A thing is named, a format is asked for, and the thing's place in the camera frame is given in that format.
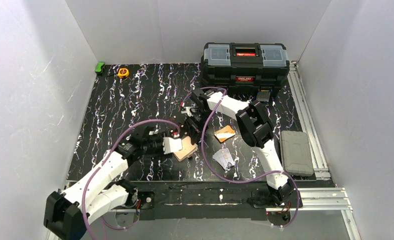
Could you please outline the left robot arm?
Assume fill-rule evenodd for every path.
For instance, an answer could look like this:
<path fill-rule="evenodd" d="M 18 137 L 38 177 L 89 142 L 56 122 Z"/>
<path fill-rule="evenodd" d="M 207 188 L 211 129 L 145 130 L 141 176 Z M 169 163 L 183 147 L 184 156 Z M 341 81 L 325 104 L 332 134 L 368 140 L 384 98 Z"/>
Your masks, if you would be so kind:
<path fill-rule="evenodd" d="M 46 199 L 43 225 L 54 240 L 79 240 L 92 235 L 90 224 L 110 210 L 125 206 L 140 213 L 145 203 L 132 182 L 115 178 L 144 155 L 169 155 L 182 149 L 180 127 L 168 120 L 150 119 L 125 130 L 101 160 L 72 186 Z"/>

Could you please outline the white card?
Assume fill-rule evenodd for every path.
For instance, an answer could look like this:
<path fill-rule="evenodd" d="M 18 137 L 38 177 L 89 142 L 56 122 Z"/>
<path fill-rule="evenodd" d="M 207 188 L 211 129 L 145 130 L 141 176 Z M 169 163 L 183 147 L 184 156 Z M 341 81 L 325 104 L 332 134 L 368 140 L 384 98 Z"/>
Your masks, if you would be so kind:
<path fill-rule="evenodd" d="M 213 154 L 216 161 L 224 170 L 229 170 L 235 166 L 235 161 L 227 148 L 222 148 Z"/>

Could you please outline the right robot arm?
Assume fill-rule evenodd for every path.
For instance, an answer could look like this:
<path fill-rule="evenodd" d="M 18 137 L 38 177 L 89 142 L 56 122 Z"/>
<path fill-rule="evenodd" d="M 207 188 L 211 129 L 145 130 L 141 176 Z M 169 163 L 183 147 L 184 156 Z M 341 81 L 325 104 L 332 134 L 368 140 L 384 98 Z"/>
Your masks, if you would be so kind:
<path fill-rule="evenodd" d="M 210 120 L 215 113 L 226 115 L 238 124 L 239 133 L 243 141 L 252 147 L 262 164 L 266 179 L 268 195 L 261 198 L 262 204 L 280 205 L 297 186 L 293 178 L 284 171 L 275 148 L 273 124 L 266 107 L 259 101 L 241 101 L 229 97 L 227 91 L 220 87 L 196 88 L 190 92 L 187 99 L 191 99 L 196 109 L 181 105 L 187 114 L 186 120 L 195 129 L 199 139 L 201 156 L 210 171 L 219 179 L 237 184 L 236 180 L 229 180 L 211 167 L 205 151 L 205 137 Z"/>

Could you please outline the beige card holder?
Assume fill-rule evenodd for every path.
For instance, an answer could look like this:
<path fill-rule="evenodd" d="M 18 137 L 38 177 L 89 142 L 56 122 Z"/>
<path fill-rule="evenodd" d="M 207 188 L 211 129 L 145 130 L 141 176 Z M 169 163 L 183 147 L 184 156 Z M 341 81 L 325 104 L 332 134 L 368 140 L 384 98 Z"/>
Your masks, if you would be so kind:
<path fill-rule="evenodd" d="M 190 136 L 183 138 L 181 142 L 182 149 L 173 153 L 179 162 L 191 157 L 197 151 L 197 144 L 191 143 Z"/>

